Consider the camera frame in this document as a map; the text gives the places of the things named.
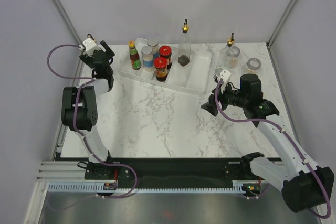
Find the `green label sauce bottle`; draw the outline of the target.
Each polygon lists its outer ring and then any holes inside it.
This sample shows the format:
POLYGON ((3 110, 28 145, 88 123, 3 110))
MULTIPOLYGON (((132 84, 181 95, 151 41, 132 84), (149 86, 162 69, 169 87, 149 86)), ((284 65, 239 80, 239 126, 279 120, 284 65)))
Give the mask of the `green label sauce bottle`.
POLYGON ((132 69, 139 70, 141 68, 141 60, 139 53, 136 49, 135 42, 131 40, 129 41, 128 45, 129 45, 129 57, 132 69))

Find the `blue label spice jar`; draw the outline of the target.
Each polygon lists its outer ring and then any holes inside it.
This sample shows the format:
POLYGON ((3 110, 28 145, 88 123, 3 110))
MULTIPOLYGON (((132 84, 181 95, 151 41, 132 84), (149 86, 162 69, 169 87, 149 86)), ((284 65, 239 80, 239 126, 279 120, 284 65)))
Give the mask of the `blue label spice jar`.
POLYGON ((143 66, 146 71, 154 70, 154 56, 153 49, 150 46, 144 46, 141 49, 143 66))

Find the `blue label seasoning jar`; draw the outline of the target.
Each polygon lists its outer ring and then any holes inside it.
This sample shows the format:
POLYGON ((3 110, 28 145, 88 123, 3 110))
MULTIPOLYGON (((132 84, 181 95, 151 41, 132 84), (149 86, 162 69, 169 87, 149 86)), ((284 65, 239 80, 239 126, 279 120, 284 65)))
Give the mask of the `blue label seasoning jar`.
POLYGON ((156 39, 148 39, 147 45, 152 48, 153 58, 156 59, 159 57, 159 43, 156 39))

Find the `red lid sauce jar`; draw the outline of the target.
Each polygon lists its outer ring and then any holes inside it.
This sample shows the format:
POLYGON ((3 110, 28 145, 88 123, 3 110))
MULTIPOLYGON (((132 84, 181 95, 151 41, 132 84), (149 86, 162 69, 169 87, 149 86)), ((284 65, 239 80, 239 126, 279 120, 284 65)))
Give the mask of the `red lid sauce jar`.
POLYGON ((158 57, 154 60, 155 76, 160 82, 167 79, 167 60, 163 57, 158 57))

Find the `square dark sauce bottle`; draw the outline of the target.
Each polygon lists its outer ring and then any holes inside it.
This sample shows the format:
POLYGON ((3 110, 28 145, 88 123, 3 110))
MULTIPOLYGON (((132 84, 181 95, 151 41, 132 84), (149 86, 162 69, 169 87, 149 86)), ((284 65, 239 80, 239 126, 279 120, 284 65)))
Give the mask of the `square dark sauce bottle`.
POLYGON ((178 45, 178 63, 185 67, 190 62, 191 55, 191 37, 189 32, 189 25, 185 19, 182 25, 181 39, 178 45))

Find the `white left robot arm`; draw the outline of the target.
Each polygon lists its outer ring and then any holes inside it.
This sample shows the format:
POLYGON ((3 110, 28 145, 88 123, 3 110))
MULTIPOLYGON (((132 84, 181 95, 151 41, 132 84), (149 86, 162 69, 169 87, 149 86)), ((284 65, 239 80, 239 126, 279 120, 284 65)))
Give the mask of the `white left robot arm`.
POLYGON ((62 96, 61 122, 83 142, 89 161, 99 163, 97 174, 110 179, 115 172, 109 163, 110 152, 103 144, 97 129, 97 98, 112 90, 114 84, 111 64, 115 53, 101 41, 97 45, 91 37, 83 41, 80 59, 92 69, 87 82, 78 87, 65 87, 62 96))

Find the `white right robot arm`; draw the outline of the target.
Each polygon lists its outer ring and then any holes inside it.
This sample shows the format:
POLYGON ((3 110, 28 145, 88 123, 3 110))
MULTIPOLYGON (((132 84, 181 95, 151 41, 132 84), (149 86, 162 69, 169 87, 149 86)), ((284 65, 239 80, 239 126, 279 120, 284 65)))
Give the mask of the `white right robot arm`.
POLYGON ((266 99, 261 80, 255 74, 244 74, 240 78, 240 87, 230 82, 231 73, 222 70, 214 75, 216 88, 208 101, 201 107, 211 115, 222 116, 237 122, 225 114, 228 106, 244 111, 245 123, 251 122, 267 138, 281 158, 284 168, 272 163, 261 154, 246 155, 246 162, 240 165, 240 173, 247 179, 255 175, 265 179, 278 189, 288 208, 293 212, 311 210, 325 204, 327 212, 316 214, 321 219, 331 216, 330 198, 334 183, 334 173, 329 167, 321 167, 304 151, 298 141, 286 130, 285 123, 276 106, 266 99))

